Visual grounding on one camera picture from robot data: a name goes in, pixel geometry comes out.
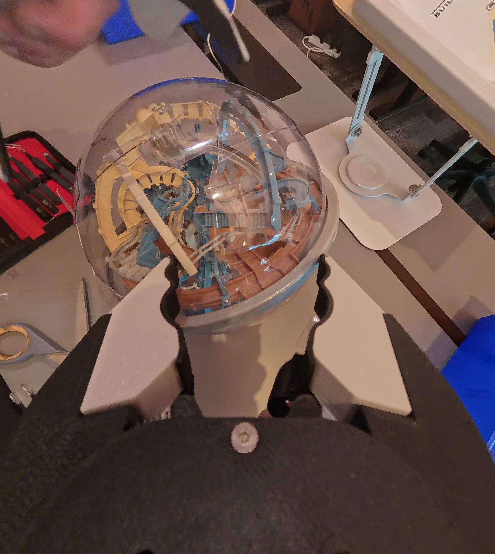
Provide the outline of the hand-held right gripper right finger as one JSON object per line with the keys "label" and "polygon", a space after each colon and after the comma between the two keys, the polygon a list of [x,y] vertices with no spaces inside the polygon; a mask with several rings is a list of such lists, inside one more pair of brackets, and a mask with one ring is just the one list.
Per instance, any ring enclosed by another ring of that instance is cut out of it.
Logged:
{"label": "hand-held right gripper right finger", "polygon": [[311,381],[323,416],[350,418],[358,406],[408,416],[412,407],[383,310],[331,257],[324,262],[332,311],[315,327]]}

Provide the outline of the red tool kit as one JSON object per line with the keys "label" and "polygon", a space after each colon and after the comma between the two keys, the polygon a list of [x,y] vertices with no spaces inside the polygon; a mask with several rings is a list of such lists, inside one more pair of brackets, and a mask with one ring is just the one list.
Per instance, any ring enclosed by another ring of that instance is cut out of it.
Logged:
{"label": "red tool kit", "polygon": [[73,223],[76,166],[35,131],[5,139],[11,178],[0,180],[0,275]]}

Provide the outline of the blue labelled storage bin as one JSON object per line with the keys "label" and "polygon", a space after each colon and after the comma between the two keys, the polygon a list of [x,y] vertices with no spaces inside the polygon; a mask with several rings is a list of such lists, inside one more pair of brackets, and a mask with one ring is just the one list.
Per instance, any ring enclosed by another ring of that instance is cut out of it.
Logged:
{"label": "blue labelled storage bin", "polygon": [[[105,22],[101,29],[101,37],[109,45],[119,44],[128,40],[144,37],[143,31],[136,23],[130,10],[128,1],[119,1],[119,9]],[[236,1],[225,1],[229,13],[232,15],[236,7]],[[182,27],[197,23],[198,16],[190,11],[180,22]]]}

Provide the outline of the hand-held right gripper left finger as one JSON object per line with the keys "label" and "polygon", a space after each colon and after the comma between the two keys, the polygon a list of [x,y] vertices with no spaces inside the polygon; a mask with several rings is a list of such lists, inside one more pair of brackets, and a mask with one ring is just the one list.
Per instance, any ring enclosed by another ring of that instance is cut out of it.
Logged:
{"label": "hand-held right gripper left finger", "polygon": [[112,309],[81,404],[84,415],[129,406],[160,418],[182,391],[179,333],[161,312],[173,259],[160,262]]}

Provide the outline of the person's left hand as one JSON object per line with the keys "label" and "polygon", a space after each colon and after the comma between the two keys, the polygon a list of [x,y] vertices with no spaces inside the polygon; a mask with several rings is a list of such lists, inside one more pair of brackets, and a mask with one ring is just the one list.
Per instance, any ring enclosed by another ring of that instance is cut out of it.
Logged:
{"label": "person's left hand", "polygon": [[118,1],[0,1],[0,49],[42,68],[95,43]]}

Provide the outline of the clear maze ball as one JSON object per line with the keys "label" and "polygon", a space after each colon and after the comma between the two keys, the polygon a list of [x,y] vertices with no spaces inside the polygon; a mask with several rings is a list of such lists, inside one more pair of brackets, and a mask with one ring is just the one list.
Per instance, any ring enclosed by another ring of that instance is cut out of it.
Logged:
{"label": "clear maze ball", "polygon": [[279,107],[224,80],[168,80],[99,125],[75,180],[75,221],[93,273],[119,300],[168,257],[180,324],[257,324],[317,269],[338,197]]}

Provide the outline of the yellow-handled scissors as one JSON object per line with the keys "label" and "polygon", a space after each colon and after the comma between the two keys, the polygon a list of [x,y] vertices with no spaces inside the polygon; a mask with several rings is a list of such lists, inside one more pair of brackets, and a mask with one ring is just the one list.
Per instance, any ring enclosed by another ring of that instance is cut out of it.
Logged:
{"label": "yellow-handled scissors", "polygon": [[29,406],[69,351],[22,322],[0,325],[0,375],[19,409]]}

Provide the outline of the black tweezers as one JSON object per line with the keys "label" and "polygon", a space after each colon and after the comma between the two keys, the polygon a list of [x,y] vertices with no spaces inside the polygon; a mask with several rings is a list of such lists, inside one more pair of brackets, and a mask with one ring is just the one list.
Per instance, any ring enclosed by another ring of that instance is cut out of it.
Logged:
{"label": "black tweezers", "polygon": [[86,278],[82,278],[78,287],[77,334],[82,338],[92,327],[90,296]]}

